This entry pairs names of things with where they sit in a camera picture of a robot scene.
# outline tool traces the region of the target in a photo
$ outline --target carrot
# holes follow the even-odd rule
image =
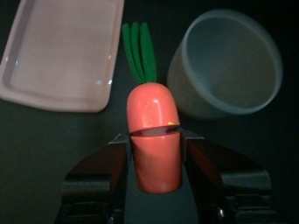
[[[127,99],[138,187],[147,193],[170,193],[182,186],[181,133],[175,101],[157,83],[155,50],[149,26],[123,25],[126,56],[139,86]]]

